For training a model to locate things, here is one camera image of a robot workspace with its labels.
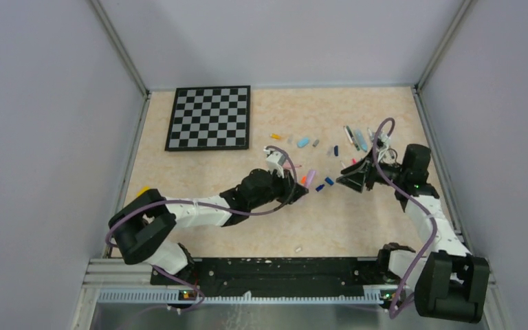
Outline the lilac highlighter cap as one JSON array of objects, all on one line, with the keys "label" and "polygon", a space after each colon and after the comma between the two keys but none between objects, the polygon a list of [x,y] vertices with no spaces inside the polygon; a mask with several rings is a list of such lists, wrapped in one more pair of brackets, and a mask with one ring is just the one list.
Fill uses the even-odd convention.
[{"label": "lilac highlighter cap", "polygon": [[308,187],[310,187],[310,185],[312,185],[312,183],[314,181],[314,178],[316,176],[316,173],[317,173],[317,171],[314,170],[314,169],[309,170],[309,172],[307,173],[307,176],[306,176],[306,180],[305,180],[305,187],[306,188],[308,188]]}]

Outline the light blue correction tape pen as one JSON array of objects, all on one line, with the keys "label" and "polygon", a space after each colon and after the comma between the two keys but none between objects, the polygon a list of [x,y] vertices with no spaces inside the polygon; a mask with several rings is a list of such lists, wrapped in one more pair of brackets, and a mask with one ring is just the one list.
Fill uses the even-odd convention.
[{"label": "light blue correction tape pen", "polygon": [[368,145],[366,143],[366,140],[364,139],[364,136],[363,136],[361,130],[359,130],[359,129],[355,130],[355,137],[357,138],[357,143],[358,143],[359,147],[364,152],[367,152],[368,151]]}]

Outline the yellow capped white pen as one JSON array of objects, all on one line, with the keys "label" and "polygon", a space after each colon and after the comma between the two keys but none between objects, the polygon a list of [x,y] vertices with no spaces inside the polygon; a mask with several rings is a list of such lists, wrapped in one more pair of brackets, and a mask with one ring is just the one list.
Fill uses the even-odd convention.
[{"label": "yellow capped white pen", "polygon": [[343,126],[343,129],[344,129],[344,132],[346,133],[346,136],[347,136],[347,139],[348,139],[349,143],[354,145],[354,140],[353,140],[353,137],[351,135],[350,128],[347,127],[347,126]]}]

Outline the green gel pen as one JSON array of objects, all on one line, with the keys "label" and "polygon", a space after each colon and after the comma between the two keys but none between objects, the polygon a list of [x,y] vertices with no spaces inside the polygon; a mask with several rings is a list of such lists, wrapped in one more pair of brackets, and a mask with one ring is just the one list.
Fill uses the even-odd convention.
[{"label": "green gel pen", "polygon": [[357,151],[361,151],[361,148],[359,146],[359,144],[357,143],[357,140],[355,138],[355,135],[353,134],[352,130],[350,130],[349,128],[348,129],[348,134],[350,135],[350,138],[351,138],[351,141],[354,145],[354,147],[356,148]]}]

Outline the light blue tape cap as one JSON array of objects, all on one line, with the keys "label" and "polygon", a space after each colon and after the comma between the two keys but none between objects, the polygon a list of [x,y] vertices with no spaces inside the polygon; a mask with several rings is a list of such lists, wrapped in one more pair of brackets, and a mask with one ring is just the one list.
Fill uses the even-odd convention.
[{"label": "light blue tape cap", "polygon": [[297,141],[296,146],[301,149],[301,148],[306,147],[309,143],[310,143],[310,139],[308,137],[303,137],[302,139]]}]

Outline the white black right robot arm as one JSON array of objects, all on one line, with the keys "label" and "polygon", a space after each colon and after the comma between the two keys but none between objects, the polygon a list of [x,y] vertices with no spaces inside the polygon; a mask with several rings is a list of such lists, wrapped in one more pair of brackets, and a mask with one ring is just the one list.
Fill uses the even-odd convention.
[{"label": "white black right robot arm", "polygon": [[337,182],[359,193],[375,184],[390,186],[404,214],[412,221],[423,247],[383,247],[382,260],[375,265],[384,283],[398,278],[410,291],[402,303],[397,292],[391,305],[400,311],[412,303],[420,316],[478,323],[483,316],[490,277],[489,263],[469,251],[444,215],[436,188],[428,183],[431,151],[421,144],[409,144],[400,164],[375,162],[369,153],[358,163],[342,170]]}]

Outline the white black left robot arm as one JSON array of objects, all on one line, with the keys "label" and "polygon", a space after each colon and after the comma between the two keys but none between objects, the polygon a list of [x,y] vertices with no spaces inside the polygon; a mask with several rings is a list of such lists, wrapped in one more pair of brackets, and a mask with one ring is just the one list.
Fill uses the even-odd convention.
[{"label": "white black left robot arm", "polygon": [[254,169],[241,183],[202,199],[168,199],[152,188],[143,192],[108,222],[105,237],[117,247],[127,265],[148,264],[167,273],[177,284],[193,275],[193,258],[181,243],[168,240],[174,229],[196,226],[235,226],[273,201],[281,207],[308,194],[288,170]]}]

